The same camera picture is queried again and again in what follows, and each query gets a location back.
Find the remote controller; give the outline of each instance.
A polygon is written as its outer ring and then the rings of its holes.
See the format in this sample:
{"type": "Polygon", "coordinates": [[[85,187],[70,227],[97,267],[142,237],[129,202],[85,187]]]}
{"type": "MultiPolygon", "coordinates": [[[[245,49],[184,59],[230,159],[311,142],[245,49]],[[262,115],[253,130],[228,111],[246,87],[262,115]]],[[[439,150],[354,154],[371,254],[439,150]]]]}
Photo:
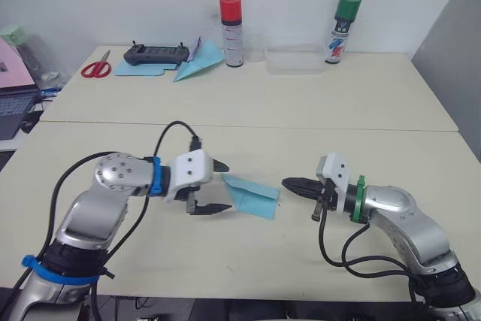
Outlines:
{"type": "Polygon", "coordinates": [[[134,45],[123,58],[130,65],[141,63],[175,63],[180,65],[189,58],[189,48],[182,43],[178,47],[146,47],[143,44],[134,45]]]}

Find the gray wall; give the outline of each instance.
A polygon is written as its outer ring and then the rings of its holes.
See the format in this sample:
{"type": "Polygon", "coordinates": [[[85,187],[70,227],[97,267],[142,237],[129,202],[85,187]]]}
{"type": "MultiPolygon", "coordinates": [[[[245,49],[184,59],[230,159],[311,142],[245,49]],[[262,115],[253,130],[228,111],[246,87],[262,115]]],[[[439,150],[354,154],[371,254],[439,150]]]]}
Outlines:
{"type": "Polygon", "coordinates": [[[481,161],[481,0],[449,0],[413,63],[481,161]]]}

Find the scissors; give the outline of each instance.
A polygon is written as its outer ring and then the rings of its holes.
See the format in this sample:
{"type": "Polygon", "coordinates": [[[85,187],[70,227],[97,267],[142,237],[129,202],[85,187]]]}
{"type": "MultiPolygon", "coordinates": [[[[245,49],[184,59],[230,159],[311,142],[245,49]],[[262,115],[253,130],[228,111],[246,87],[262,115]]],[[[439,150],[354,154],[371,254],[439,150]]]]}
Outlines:
{"type": "Polygon", "coordinates": [[[110,66],[109,62],[107,62],[107,58],[110,55],[110,51],[107,51],[106,54],[98,61],[92,64],[89,64],[84,69],[82,69],[81,73],[85,78],[103,78],[110,73],[112,67],[110,66]]]}

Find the red cap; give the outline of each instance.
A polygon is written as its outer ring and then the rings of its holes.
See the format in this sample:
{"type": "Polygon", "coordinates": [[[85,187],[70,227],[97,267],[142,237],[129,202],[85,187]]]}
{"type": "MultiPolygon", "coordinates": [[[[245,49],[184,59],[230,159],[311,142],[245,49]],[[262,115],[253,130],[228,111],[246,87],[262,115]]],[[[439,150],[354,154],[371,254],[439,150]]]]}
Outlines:
{"type": "Polygon", "coordinates": [[[237,22],[242,19],[241,0],[219,0],[220,18],[226,22],[237,22]]]}

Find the red scissors handle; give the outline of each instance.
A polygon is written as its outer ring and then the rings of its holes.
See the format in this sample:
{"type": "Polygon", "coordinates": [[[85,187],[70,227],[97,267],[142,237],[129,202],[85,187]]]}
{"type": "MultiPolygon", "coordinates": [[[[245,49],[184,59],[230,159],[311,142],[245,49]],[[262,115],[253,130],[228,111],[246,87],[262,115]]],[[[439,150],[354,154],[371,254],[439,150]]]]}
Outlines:
{"type": "Polygon", "coordinates": [[[112,67],[109,62],[94,62],[82,69],[80,74],[85,78],[103,78],[107,76],[111,70],[112,67]]]}

